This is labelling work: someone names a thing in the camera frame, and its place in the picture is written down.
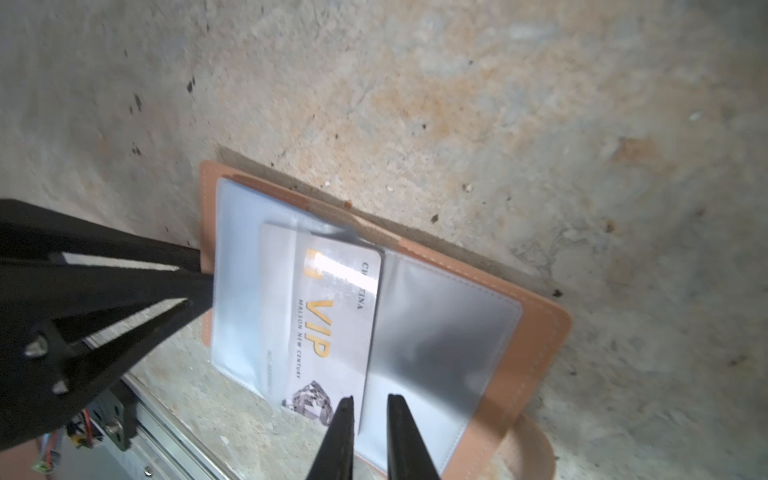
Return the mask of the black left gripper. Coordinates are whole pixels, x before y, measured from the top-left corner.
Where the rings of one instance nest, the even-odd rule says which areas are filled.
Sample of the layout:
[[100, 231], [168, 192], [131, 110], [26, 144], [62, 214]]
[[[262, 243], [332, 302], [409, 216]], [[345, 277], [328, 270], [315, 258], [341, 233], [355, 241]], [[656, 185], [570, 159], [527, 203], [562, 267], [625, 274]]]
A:
[[[182, 270], [55, 264], [63, 253]], [[65, 426], [142, 357], [212, 305], [200, 252], [14, 199], [1, 201], [1, 448]], [[158, 317], [85, 339], [166, 300]]]

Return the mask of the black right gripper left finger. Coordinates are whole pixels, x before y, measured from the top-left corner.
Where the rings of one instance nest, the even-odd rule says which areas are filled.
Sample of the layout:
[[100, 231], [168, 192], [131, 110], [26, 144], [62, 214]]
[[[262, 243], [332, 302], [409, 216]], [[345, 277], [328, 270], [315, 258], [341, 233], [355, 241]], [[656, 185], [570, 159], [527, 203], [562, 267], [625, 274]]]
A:
[[354, 461], [354, 398], [344, 397], [307, 474], [307, 480], [352, 480]]

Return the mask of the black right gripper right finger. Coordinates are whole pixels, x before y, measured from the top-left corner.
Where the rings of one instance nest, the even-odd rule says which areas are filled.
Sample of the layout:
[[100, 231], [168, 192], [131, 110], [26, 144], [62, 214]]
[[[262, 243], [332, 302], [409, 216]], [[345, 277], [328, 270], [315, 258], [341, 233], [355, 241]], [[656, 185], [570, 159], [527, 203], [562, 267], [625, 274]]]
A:
[[389, 480], [440, 479], [402, 395], [388, 395], [387, 473]]

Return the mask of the pink leather card holder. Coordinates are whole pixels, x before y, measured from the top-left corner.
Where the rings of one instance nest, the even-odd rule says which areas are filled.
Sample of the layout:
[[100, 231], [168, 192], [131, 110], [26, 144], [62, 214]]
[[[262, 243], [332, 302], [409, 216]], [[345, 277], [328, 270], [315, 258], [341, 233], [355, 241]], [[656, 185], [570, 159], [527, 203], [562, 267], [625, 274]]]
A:
[[[442, 479], [475, 479], [506, 452], [518, 479], [555, 475], [550, 441], [523, 412], [572, 320], [537, 294], [349, 210], [214, 161], [202, 163], [201, 265], [214, 277], [205, 342], [215, 368], [262, 398], [260, 230], [277, 225], [383, 255], [354, 452], [387, 473], [387, 401], [402, 395]], [[327, 427], [301, 416], [317, 426]]]

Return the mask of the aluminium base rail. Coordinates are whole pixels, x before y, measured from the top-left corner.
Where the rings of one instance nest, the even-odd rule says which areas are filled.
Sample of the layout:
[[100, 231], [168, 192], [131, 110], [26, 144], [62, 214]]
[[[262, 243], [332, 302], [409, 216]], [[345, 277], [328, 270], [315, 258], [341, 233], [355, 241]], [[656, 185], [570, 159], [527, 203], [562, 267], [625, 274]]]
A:
[[47, 479], [236, 479], [238, 475], [127, 376], [36, 440]]

